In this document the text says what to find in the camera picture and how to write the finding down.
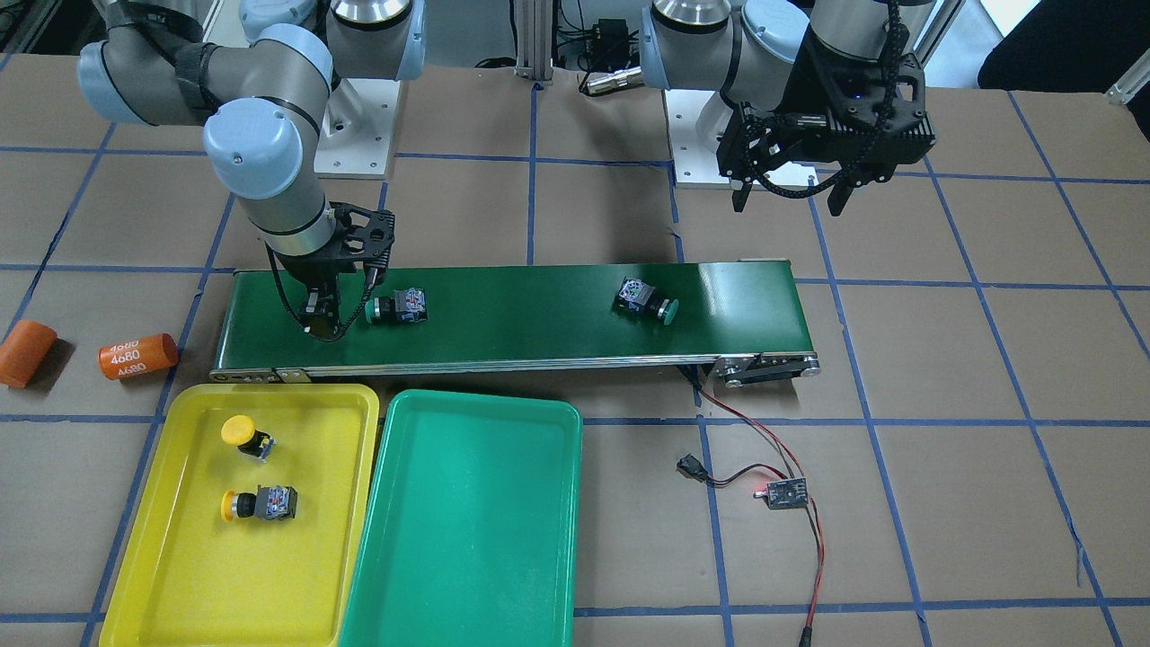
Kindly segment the black gripper near trays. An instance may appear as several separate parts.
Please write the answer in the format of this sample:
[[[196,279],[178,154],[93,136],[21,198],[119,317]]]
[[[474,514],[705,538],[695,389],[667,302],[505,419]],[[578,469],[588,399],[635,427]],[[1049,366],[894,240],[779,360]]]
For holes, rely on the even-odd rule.
[[[270,262],[279,263],[296,282],[304,284],[301,328],[320,341],[336,340],[342,330],[340,275],[365,274],[363,291],[371,294],[382,284],[394,245],[394,213],[334,202],[330,208],[334,233],[319,251],[288,255],[270,251]]]

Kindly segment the black gripper near buttons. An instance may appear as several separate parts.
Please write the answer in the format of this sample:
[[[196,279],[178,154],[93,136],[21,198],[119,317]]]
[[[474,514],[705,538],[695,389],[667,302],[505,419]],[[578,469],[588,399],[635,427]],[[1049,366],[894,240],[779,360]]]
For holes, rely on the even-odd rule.
[[[782,101],[770,111],[739,103],[719,140],[719,171],[733,179],[733,210],[742,213],[751,182],[787,163],[838,163],[828,180],[831,217],[854,188],[888,182],[915,164],[937,140],[925,110],[923,69],[907,44],[880,37],[876,60],[845,57],[816,36],[802,40]]]

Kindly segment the silver robot arm near trays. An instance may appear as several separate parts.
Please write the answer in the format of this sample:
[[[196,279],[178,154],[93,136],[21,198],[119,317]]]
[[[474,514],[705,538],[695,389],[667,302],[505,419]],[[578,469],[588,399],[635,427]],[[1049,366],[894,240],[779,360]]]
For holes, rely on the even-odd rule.
[[[334,94],[350,78],[415,79],[424,66],[420,1],[245,1],[246,45],[206,41],[197,1],[99,1],[106,38],[80,51],[77,78],[116,123],[198,126],[218,180],[261,233],[274,271],[305,296],[288,315],[336,342],[342,274],[362,269],[362,311],[385,277],[394,217],[331,201],[314,171]]]

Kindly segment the silver robot arm near conveyor start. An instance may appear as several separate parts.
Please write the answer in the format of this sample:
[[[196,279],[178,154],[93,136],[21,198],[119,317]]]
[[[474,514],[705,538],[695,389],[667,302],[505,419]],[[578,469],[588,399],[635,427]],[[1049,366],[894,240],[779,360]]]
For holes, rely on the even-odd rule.
[[[727,120],[716,172],[743,210],[752,188],[787,199],[852,192],[923,160],[937,140],[917,36],[931,1],[653,1],[649,86],[715,92]]]

